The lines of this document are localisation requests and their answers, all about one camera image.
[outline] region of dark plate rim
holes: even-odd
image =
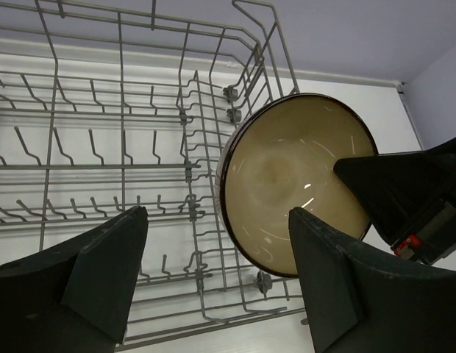
[[[289,101],[291,99],[297,99],[297,98],[300,98],[300,97],[305,97],[305,96],[315,96],[315,97],[321,97],[321,98],[325,98],[325,99],[330,99],[332,101],[334,101],[335,103],[339,104],[340,106],[342,106],[344,109],[346,109],[349,113],[351,113],[358,121],[359,121],[359,124],[362,126],[362,128],[364,129],[364,131],[366,132],[369,140],[371,141],[371,144],[372,144],[372,148],[374,150],[374,153],[375,155],[378,154],[378,148],[377,148],[377,145],[375,143],[375,139],[374,137],[372,136],[372,134],[370,133],[370,130],[368,129],[368,127],[366,126],[366,124],[363,122],[362,118],[351,108],[349,107],[347,104],[343,103],[342,101],[339,101],[338,99],[336,98],[333,98],[331,96],[327,96],[327,95],[324,95],[324,94],[320,94],[320,93],[297,93],[297,94],[293,94],[293,95],[289,95],[289,96],[285,96],[285,97],[282,97],[280,99],[276,99],[275,101],[272,101],[271,103],[265,105],[264,107],[260,108],[258,111],[256,111],[253,115],[251,115],[247,121],[243,121],[241,124],[243,124],[241,126],[241,128],[235,132],[236,133],[236,136],[233,138],[231,144],[229,145],[229,148],[228,148],[228,151],[226,153],[226,157],[224,159],[224,163],[223,163],[223,166],[222,166],[222,169],[221,169],[221,175],[220,175],[220,195],[219,195],[219,198],[220,198],[220,210],[221,210],[221,217],[223,219],[223,222],[224,222],[224,226],[227,230],[227,233],[228,233],[228,236],[230,237],[231,241],[235,244],[236,248],[240,251],[240,253],[250,262],[252,263],[253,265],[257,266],[260,270],[264,271],[264,272],[267,272],[268,274],[273,274],[274,276],[278,276],[278,277],[286,277],[286,278],[298,278],[298,274],[284,274],[282,272],[277,272],[277,271],[273,271],[272,269],[270,268],[267,268],[265,267],[264,265],[261,265],[260,263],[258,263],[258,261],[254,260],[251,256],[249,256],[246,251],[243,249],[243,247],[239,244],[238,242],[238,239],[236,238],[234,232],[233,232],[233,229],[231,227],[231,223],[229,222],[229,219],[228,219],[228,212],[227,212],[227,206],[226,206],[226,203],[225,203],[225,189],[226,189],[226,181],[227,181],[227,172],[229,170],[229,164],[231,162],[231,159],[232,159],[232,156],[236,150],[236,146],[239,144],[241,138],[244,136],[244,134],[246,133],[246,130],[263,114],[265,113],[267,110],[271,109],[272,107],[278,105],[278,104],[281,104],[285,101]],[[364,239],[364,237],[366,236],[367,232],[370,230],[370,227],[371,227],[371,222],[369,222],[366,226],[366,228],[364,229],[364,232],[362,234],[362,236],[360,237],[359,240],[362,240]]]

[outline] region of dishwasher rack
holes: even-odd
[[[0,1],[0,263],[146,207],[148,240],[117,350],[304,311],[298,281],[256,269],[218,219],[215,168],[237,123],[299,91],[275,9],[232,4],[259,38],[159,15],[156,0],[148,13]],[[254,8],[268,11],[271,24]],[[181,44],[152,40],[155,33]],[[17,39],[26,44],[11,46]],[[118,62],[70,60],[70,44]],[[27,45],[43,50],[17,49]],[[135,52],[148,64],[132,65]],[[179,65],[153,65],[155,57]],[[217,71],[226,59],[236,73]]]

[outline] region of dish rack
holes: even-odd
[[[0,1],[0,264],[146,207],[117,350],[304,311],[298,281],[247,262],[215,207],[216,165],[237,123],[299,91],[275,9],[232,5],[260,35],[160,15],[155,0],[148,12]]]

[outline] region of bowl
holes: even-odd
[[[218,214],[251,263],[297,277],[289,210],[303,207],[362,239],[370,221],[333,166],[375,154],[366,125],[337,99],[314,93],[278,99],[243,121],[224,147],[215,181]]]

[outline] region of red object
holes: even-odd
[[[422,245],[422,241],[416,237],[415,235],[410,235],[406,239],[403,240],[401,244],[399,244],[393,252],[395,253],[396,256],[400,256],[401,251],[404,248],[411,248],[411,249],[416,249]]]

